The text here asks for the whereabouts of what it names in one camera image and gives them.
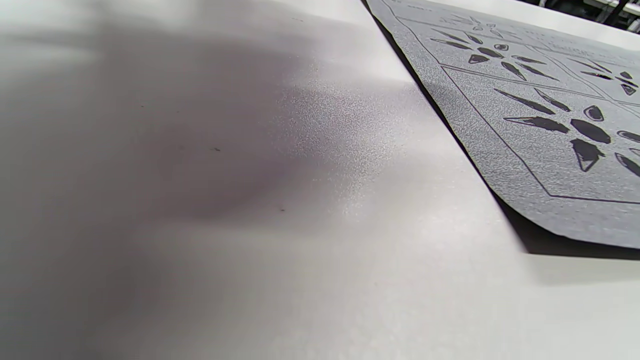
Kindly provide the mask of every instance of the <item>gray sheet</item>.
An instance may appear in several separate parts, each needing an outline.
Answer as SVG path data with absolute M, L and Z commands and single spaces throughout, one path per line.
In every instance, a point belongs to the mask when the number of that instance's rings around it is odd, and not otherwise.
M 640 248 L 633 52 L 425 1 L 367 2 L 498 196 L 553 233 Z

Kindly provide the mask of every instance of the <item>black oval shape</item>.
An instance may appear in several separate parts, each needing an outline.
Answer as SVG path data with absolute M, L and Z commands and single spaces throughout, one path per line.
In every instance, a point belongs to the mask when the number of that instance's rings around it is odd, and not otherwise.
M 603 121 L 604 116 L 602 115 L 602 111 L 598 106 L 591 105 L 590 107 L 584 109 L 584 114 L 593 121 Z
M 593 141 L 611 143 L 611 137 L 603 129 L 600 129 L 590 122 L 571 119 L 571 126 L 573 126 L 580 134 L 592 139 Z
M 630 133 L 628 131 L 620 130 L 620 131 L 618 131 L 618 135 L 622 136 L 623 138 L 625 138 L 627 140 L 631 140 L 633 142 L 640 142 L 640 135 L 638 135 L 638 134 L 634 134 L 634 133 Z
M 492 58 L 497 58 L 497 59 L 503 59 L 504 56 L 500 53 L 496 53 L 495 51 L 491 50 L 491 49 L 487 49 L 486 47 L 478 47 L 478 51 L 487 55 L 487 56 L 491 56 Z

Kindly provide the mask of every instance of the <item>black printed shape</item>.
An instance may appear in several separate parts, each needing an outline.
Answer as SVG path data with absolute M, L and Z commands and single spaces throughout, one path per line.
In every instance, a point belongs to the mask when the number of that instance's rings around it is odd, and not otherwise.
M 504 120 L 515 122 L 517 124 L 541 127 L 549 131 L 559 131 L 563 134 L 569 132 L 569 128 L 559 122 L 547 119 L 546 117 L 505 117 Z
M 596 72 L 581 71 L 581 73 L 587 74 L 587 75 L 591 75 L 591 76 L 595 76 L 596 78 L 611 80 L 611 78 L 609 76 L 606 76 L 604 74 L 598 74 Z
M 482 55 L 471 54 L 471 56 L 469 57 L 469 64 L 483 63 L 485 61 L 489 61 L 489 58 Z
M 570 142 L 573 144 L 573 151 L 578 158 L 578 164 L 583 172 L 589 171 L 601 156 L 605 156 L 600 149 L 592 143 L 580 139 L 573 139 Z
M 510 64 L 506 61 L 503 61 L 501 64 L 502 64 L 502 67 L 512 72 L 515 76 L 519 77 L 520 79 L 523 79 L 524 81 L 527 81 L 527 78 L 525 78 L 524 75 L 522 75 L 522 73 L 520 72 L 520 70 L 518 70 L 518 68 L 513 66 L 513 64 Z
M 596 64 L 596 66 L 597 66 L 597 67 L 599 67 L 599 68 L 601 68 L 602 70 L 604 70 L 604 71 L 606 71 L 606 72 L 608 72 L 608 73 L 612 74 L 611 70 L 607 69 L 606 67 L 604 67 L 604 66 L 600 65 L 599 63 L 597 63 L 597 62 L 595 62 L 595 61 L 593 61 L 593 60 L 591 60 L 591 62 L 592 62 L 592 63 L 594 63 L 594 64 Z
M 583 63 L 582 61 L 574 60 L 574 59 L 571 59 L 571 58 L 569 58 L 569 60 L 571 60 L 571 61 L 575 61 L 575 62 L 577 62 L 577 63 L 579 63 L 579 64 L 583 64 L 584 66 L 589 67 L 589 68 L 591 68 L 591 69 L 593 69 L 593 70 L 595 70 L 595 71 L 600 71 L 600 69 L 599 69 L 599 68 L 597 68 L 597 67 L 595 67 L 595 66 L 593 66 L 593 65 L 589 65 L 589 64 L 587 64 L 587 63 Z
M 528 107 L 530 107 L 530 108 L 532 108 L 534 110 L 540 111 L 541 113 L 545 113 L 545 114 L 549 114 L 549 115 L 555 115 L 556 114 L 553 110 L 549 109 L 548 107 L 546 107 L 544 105 L 538 104 L 535 101 L 523 99 L 523 98 L 521 98 L 519 96 L 511 95 L 508 92 L 504 92 L 504 91 L 498 90 L 496 88 L 494 88 L 494 90 L 499 92 L 500 94 L 510 98 L 510 99 L 513 99 L 513 100 L 523 104 L 523 105 L 526 105 L 526 106 L 528 106 Z
M 634 83 L 632 83 L 631 81 L 627 80 L 627 79 L 623 79 L 623 78 L 619 78 L 618 76 L 615 77 L 616 79 L 622 81 L 623 83 L 627 84 L 627 85 L 631 85 L 634 88 L 637 88 L 638 86 Z
M 503 59 L 504 56 L 500 53 L 497 53 L 491 49 L 487 49 L 486 47 L 478 47 L 478 51 L 487 55 L 487 56 L 491 56 L 492 58 L 496 58 L 496 59 Z
M 471 41 L 475 42 L 476 44 L 483 44 L 482 40 L 478 39 L 477 37 L 475 37 L 473 35 L 467 34 L 467 37 L 469 39 L 471 39 Z
M 604 115 L 602 115 L 602 110 L 598 106 L 591 105 L 588 108 L 584 109 L 584 114 L 593 121 L 604 121 Z
M 504 38 L 504 36 L 502 36 L 502 34 L 500 34 L 496 29 L 491 29 L 489 31 L 491 31 L 492 34 L 494 34 L 494 35 L 496 35 L 496 36 L 498 36 L 500 38 Z
M 634 173 L 636 176 L 640 176 L 640 166 L 638 166 L 638 164 L 634 163 L 631 159 L 627 158 L 624 155 L 618 154 L 617 152 L 616 152 L 616 159 L 618 159 L 618 162 L 620 164 L 622 164 L 622 166 L 627 168 L 629 171 Z
M 453 15 L 453 16 L 455 16 L 455 17 L 457 17 L 457 18 L 459 19 L 459 20 L 456 20 L 456 21 L 464 22 L 464 23 L 465 23 L 465 24 L 467 24 L 467 25 L 473 25 L 473 24 L 474 24 L 473 22 L 471 22 L 471 20 L 466 19 L 466 18 L 464 18 L 464 17 L 462 17 L 462 16 L 460 16 L 460 15 L 456 15 L 456 14 L 454 14 L 454 13 L 453 13 L 453 14 L 451 14 L 451 15 Z
M 468 41 L 466 41 L 466 40 L 463 40 L 463 39 L 461 39 L 461 38 L 459 38 L 459 37 L 457 37 L 457 36 L 455 36 L 455 35 L 451 35 L 451 34 L 449 34 L 449 33 L 445 33 L 444 31 L 440 31 L 440 30 L 436 30 L 436 29 L 432 29 L 432 30 L 433 30 L 433 31 L 437 31 L 437 32 L 439 32 L 439 33 L 443 34 L 444 36 L 446 36 L 446 37 L 448 37 L 448 38 L 451 38 L 451 39 L 453 39 L 453 40 L 457 40 L 457 41 L 459 41 L 459 42 L 463 42 L 463 43 L 465 43 L 465 44 L 468 44 L 468 43 L 469 43 L 469 42 L 468 42 Z
M 511 55 L 511 57 L 516 59 L 516 60 L 520 60 L 522 62 L 525 62 L 525 63 L 536 63 L 536 64 L 543 64 L 543 65 L 547 64 L 547 63 L 543 63 L 542 61 L 526 58 L 526 57 L 520 56 L 520 55 Z
M 519 36 L 516 35 L 516 33 L 514 33 L 513 31 L 508 31 L 508 30 L 502 30 L 503 33 L 507 33 L 509 35 L 511 35 L 512 37 L 515 37 L 518 40 L 522 40 L 522 38 L 520 38 Z
M 470 47 L 464 46 L 462 44 L 458 44 L 457 42 L 440 40 L 440 39 L 437 39 L 437 38 L 432 38 L 431 40 L 433 40 L 435 42 L 439 42 L 441 44 L 446 44 L 446 45 L 449 45 L 449 46 L 457 47 L 458 49 L 471 50 Z
M 634 88 L 632 88 L 631 86 L 628 86 L 627 84 L 620 84 L 620 86 L 622 86 L 622 89 L 624 89 L 625 94 L 629 96 L 633 95 L 634 92 L 636 92 Z
M 601 143 L 611 143 L 611 137 L 603 129 L 590 122 L 579 119 L 571 119 L 573 126 L 580 134 Z
M 620 130 L 618 131 L 618 135 L 627 139 L 627 140 L 631 140 L 633 142 L 637 142 L 640 143 L 640 135 L 638 134 L 634 134 L 634 133 L 630 133 L 628 131 L 624 131 L 624 130 Z
M 534 68 L 534 67 L 530 67 L 526 64 L 523 63 L 517 63 L 518 65 L 520 65 L 523 69 L 525 69 L 526 71 L 532 73 L 532 74 L 536 74 L 536 75 L 540 75 L 540 76 L 544 76 L 545 78 L 551 79 L 551 80 L 556 80 L 556 81 L 560 81 L 556 78 L 554 78 L 553 76 L 549 76 L 547 74 L 545 74 L 544 72 Z
M 559 108 L 561 110 L 564 110 L 566 112 L 571 111 L 571 109 L 569 109 L 569 106 L 559 102 L 558 100 L 555 100 L 554 98 L 552 98 L 551 96 L 543 93 L 541 90 L 538 90 L 536 88 L 534 88 L 535 91 L 538 93 L 538 95 L 540 95 L 540 97 L 542 97 L 545 101 L 547 101 L 549 104 L 555 106 L 556 108 Z

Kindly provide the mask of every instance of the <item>black outline line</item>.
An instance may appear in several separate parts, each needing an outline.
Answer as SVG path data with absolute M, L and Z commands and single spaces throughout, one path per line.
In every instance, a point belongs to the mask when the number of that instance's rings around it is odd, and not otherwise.
M 490 78 L 490 79 L 494 79 L 494 80 L 506 81 L 508 83 L 514 83 L 514 84 L 519 84 L 519 85 L 527 85 L 527 86 L 535 86 L 535 87 L 538 87 L 538 88 L 546 88 L 546 89 L 549 89 L 549 90 L 568 92 L 568 93 L 574 94 L 574 95 L 583 95 L 583 96 L 586 96 L 586 97 L 590 97 L 592 99 L 607 100 L 605 97 L 602 97 L 599 94 L 596 94 L 596 95 L 585 94 L 583 92 L 578 92 L 578 91 L 575 91 L 575 90 L 569 90 L 569 89 L 565 89 L 565 88 L 558 88 L 558 87 L 551 86 L 551 85 L 536 84 L 536 83 L 533 83 L 531 81 L 522 81 L 522 80 L 516 80 L 516 79 L 505 79 L 505 78 L 501 78 L 501 77 L 496 76 L 496 75 L 489 75 L 489 74 L 485 74 L 484 72 L 477 72 L 477 71 L 468 70 L 468 69 L 464 69 L 464 68 L 461 68 L 461 67 L 448 65 L 448 64 L 443 64 L 443 63 L 439 63 L 439 62 L 438 62 L 438 64 L 441 67 L 447 67 L 447 68 L 450 68 L 452 70 L 457 70 L 457 71 L 460 71 L 460 72 L 466 72 L 468 74 L 473 74 L 473 75 L 478 75 L 478 76 L 484 76 L 486 78 Z

